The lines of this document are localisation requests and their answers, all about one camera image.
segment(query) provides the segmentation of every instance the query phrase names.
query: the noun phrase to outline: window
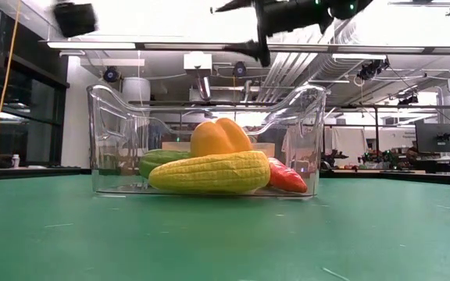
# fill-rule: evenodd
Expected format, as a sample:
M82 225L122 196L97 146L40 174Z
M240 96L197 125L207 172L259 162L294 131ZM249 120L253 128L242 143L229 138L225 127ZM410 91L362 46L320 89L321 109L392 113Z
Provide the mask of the window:
M5 77L0 75L0 101ZM12 70L9 75L3 105L19 116L50 123L60 123L57 106L58 93L53 87L43 84L22 73Z
M61 127L0 113L0 154L20 156L23 165L59 165L57 144Z

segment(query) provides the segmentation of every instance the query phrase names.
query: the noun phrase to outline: green table surface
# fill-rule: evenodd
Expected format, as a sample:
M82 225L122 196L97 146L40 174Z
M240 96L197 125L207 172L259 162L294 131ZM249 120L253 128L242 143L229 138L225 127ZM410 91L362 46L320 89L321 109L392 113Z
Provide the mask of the green table surface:
M0 280L450 280L450 186L322 179L316 198L100 197L0 180Z

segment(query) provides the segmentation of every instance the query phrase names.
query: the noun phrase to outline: bottle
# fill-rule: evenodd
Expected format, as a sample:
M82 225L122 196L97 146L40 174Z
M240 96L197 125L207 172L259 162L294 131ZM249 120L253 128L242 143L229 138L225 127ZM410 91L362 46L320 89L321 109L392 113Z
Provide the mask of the bottle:
M18 168L19 164L20 164L20 156L19 155L13 155L13 157L12 157L13 168Z

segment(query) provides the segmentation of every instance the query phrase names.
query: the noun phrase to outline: plastic food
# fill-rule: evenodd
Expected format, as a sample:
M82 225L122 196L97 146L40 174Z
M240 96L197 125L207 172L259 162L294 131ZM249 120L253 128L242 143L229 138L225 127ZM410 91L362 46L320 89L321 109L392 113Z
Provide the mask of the plastic food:
M191 136L192 157L251 151L252 145L243 129L228 118L206 121Z
M296 171L286 167L279 160L269 158L270 181L269 184L280 190L305 193L308 188L305 181Z
M147 152L140 159L138 165L140 175L148 179L150 172L156 167L176 160L190 158L191 154L187 151L171 151L163 149L155 149Z
M245 193L264 187L270 178L261 151L189 158L152 170L148 183L160 190L184 193Z

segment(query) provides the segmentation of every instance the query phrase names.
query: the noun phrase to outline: clear plastic bin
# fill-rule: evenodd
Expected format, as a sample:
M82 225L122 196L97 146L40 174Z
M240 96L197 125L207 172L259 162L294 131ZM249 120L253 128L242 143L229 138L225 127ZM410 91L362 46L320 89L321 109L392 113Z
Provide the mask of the clear plastic bin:
M178 194L151 187L139 174L141 157L154 149L189 151L193 129L200 122L225 117L243 128L254 150L293 168L308 186L303 194L267 186L240 195L316 195L324 106L329 94L323 87L298 87L270 107L246 104L140 106L140 102L138 105L126 103L119 92L103 85L90 86L87 92L95 192Z

